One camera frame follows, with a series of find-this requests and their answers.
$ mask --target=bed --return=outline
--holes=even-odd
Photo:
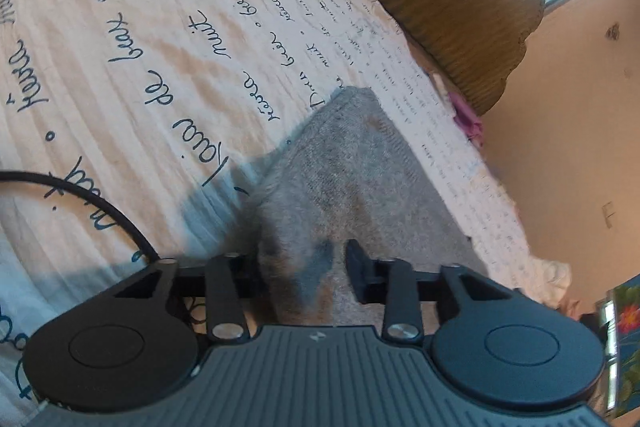
[[[566,288],[376,0],[0,0],[0,60],[0,168],[101,194],[161,256],[219,252],[300,124],[369,86],[490,276],[551,304]],[[2,186],[0,425],[36,407],[28,336],[143,263],[94,207]]]

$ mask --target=orange wall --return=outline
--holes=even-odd
[[[640,273],[640,0],[571,0],[547,15],[483,120],[533,254],[571,264],[572,295],[590,305]]]

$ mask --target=folded gray garment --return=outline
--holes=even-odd
[[[319,110],[255,196],[258,263],[282,324],[380,330],[383,307],[359,304],[347,277],[352,238],[372,258],[398,257],[416,270],[458,263],[486,274],[370,89],[347,87]],[[422,315],[434,331],[433,306]]]

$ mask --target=silver screw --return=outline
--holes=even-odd
[[[224,341],[234,341],[242,337],[244,328],[240,324],[224,322],[222,324],[215,325],[211,330],[211,333]]]
[[[408,341],[418,336],[418,328],[411,324],[392,324],[386,328],[386,332],[399,341]]]

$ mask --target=purple fabric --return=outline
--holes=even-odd
[[[474,110],[466,103],[466,100],[461,94],[450,92],[449,100],[456,110],[453,121],[456,122],[458,127],[462,129],[466,137],[468,137],[476,147],[482,147],[484,141],[482,137],[482,121],[478,115],[474,113]]]

